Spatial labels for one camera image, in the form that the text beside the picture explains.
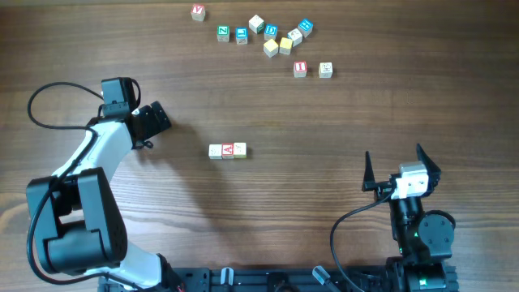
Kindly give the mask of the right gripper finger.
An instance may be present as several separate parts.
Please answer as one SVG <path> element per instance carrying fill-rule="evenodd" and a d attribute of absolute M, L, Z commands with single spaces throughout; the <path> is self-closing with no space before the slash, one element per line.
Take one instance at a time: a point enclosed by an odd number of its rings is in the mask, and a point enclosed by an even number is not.
<path fill-rule="evenodd" d="M 416 152 L 418 159 L 425 165 L 429 174 L 441 174 L 441 168 L 426 154 L 421 144 L 417 144 Z"/>
<path fill-rule="evenodd" d="M 375 176 L 371 163 L 371 156 L 368 151 L 365 152 L 365 170 L 363 175 L 364 185 L 375 185 Z"/>

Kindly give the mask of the red A letter block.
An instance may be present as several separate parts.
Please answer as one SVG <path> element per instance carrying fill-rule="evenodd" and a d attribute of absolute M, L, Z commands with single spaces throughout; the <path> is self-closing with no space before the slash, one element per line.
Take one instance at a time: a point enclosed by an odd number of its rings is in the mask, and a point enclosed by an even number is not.
<path fill-rule="evenodd" d="M 221 157 L 223 159 L 234 159 L 234 144 L 223 143 L 221 145 Z"/>

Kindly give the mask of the plain wooden picture block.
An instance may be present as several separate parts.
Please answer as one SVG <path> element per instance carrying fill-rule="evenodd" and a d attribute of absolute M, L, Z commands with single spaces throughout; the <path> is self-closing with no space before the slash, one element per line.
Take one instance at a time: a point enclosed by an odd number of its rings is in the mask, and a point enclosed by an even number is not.
<path fill-rule="evenodd" d="M 247 144 L 246 143 L 234 143 L 234 158 L 246 158 L 247 157 Z"/>

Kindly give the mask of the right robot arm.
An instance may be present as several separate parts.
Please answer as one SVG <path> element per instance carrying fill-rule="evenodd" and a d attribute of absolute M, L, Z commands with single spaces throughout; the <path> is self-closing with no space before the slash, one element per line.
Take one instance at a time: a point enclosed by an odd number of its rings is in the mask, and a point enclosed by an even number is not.
<path fill-rule="evenodd" d="M 386 260 L 384 288 L 388 291 L 458 291 L 456 268 L 445 260 L 453 256 L 456 222 L 441 210 L 425 211 L 422 199 L 440 181 L 440 167 L 416 146 L 418 159 L 402 163 L 387 181 L 377 182 L 371 156 L 365 154 L 363 191 L 373 191 L 376 203 L 390 207 L 392 237 L 399 257 Z"/>

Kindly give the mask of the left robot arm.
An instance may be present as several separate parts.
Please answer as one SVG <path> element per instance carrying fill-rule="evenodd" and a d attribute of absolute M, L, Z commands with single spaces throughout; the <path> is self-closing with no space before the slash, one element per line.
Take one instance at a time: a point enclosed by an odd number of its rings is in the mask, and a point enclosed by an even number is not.
<path fill-rule="evenodd" d="M 133 291 L 176 290 L 179 282 L 163 256 L 131 244 L 109 182 L 133 150 L 171 123 L 161 104 L 140 104 L 130 77 L 104 79 L 96 117 L 80 129 L 85 138 L 50 176 L 26 188 L 26 253 L 33 273 L 57 286 L 101 277 Z"/>

